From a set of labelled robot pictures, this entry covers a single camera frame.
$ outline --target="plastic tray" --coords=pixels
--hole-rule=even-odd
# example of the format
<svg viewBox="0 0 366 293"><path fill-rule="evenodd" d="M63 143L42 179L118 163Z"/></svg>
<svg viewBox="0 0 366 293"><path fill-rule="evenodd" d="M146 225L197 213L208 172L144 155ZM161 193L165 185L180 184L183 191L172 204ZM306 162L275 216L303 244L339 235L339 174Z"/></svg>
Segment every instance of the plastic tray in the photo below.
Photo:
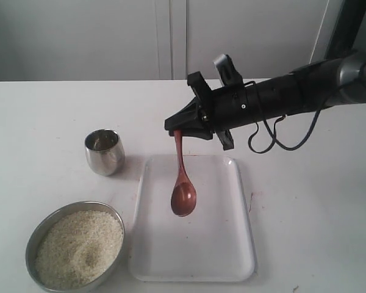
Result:
<svg viewBox="0 0 366 293"><path fill-rule="evenodd" d="M234 282L254 271L239 170L224 156L185 156L195 210L173 214L176 156L153 156L140 181L129 270L143 281Z"/></svg>

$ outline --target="white table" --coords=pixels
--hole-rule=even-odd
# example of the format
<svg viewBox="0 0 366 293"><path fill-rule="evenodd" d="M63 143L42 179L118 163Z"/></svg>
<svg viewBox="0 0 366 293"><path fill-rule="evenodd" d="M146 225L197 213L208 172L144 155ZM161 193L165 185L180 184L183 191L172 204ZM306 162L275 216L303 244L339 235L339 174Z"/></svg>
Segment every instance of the white table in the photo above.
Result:
<svg viewBox="0 0 366 293"><path fill-rule="evenodd" d="M218 81L210 84L218 87ZM79 200L111 204L128 234L142 165L173 154L164 119L193 94L185 81L0 83L0 292L41 292L24 252L50 212ZM289 117L279 138L293 145L312 114ZM116 129L123 174L105 178L85 161L85 136ZM366 292L366 105L323 111L302 149L248 149L255 126L232 130L257 255L257 273L236 284L142 283L123 262L98 292ZM255 144L269 141L262 128ZM218 139L184 139L185 154L224 154Z"/></svg>

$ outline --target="rice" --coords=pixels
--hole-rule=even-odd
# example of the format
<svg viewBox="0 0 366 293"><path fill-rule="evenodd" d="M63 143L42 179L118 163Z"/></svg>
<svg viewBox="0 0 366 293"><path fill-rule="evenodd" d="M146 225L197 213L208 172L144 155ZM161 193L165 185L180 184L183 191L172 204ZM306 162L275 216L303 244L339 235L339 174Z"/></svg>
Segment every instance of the rice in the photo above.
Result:
<svg viewBox="0 0 366 293"><path fill-rule="evenodd" d="M76 289L106 271L122 243L123 228L110 214L75 212L49 230L38 248L35 268L45 286Z"/></svg>

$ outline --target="steel bowl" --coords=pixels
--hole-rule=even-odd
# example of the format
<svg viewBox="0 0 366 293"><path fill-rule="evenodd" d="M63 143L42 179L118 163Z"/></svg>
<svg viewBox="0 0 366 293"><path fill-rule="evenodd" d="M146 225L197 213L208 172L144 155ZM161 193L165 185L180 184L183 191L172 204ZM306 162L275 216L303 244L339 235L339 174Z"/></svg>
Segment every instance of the steel bowl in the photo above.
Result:
<svg viewBox="0 0 366 293"><path fill-rule="evenodd" d="M81 292L88 292L96 287L98 287L101 283L106 281L106 279L110 276L110 274L113 272L113 270L116 268L120 256L122 255L122 246L118 252L117 257L114 259L114 262L110 265L110 267L104 271L97 279L93 280L92 282L77 288L77 289L67 289L67 290L57 290L54 288L46 287L39 279L37 270L35 269L35 259L37 257L37 252L39 245L41 244L42 240L46 236L47 232L50 230L50 228L57 223L60 219L63 217L73 214L74 212L78 211L101 211L101 212L108 212L111 216L113 216L115 219L119 221L119 223L122 225L123 230L123 241L124 241L124 225L123 221L119 215L119 213L114 210L111 206L104 204L104 203L98 203L96 201L80 201L77 203L71 203L67 206L64 206L52 214L48 215L47 218L45 218L41 224L39 224L34 232L32 233L29 242L27 243L26 248L26 267L29 271L29 274L31 278L46 292L70 292L70 293L81 293Z"/></svg>

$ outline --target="cabinet door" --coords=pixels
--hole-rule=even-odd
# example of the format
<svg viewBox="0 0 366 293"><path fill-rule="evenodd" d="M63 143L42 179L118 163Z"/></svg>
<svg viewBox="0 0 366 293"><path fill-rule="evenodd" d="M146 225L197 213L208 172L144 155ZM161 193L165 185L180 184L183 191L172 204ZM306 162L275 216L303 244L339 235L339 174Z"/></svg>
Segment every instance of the cabinet door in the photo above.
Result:
<svg viewBox="0 0 366 293"><path fill-rule="evenodd" d="M171 79L169 0L0 0L0 80Z"/></svg>
<svg viewBox="0 0 366 293"><path fill-rule="evenodd" d="M323 58L341 5L342 0L187 0L187 72L218 78L212 61L221 53L232 57L244 78L286 74Z"/></svg>

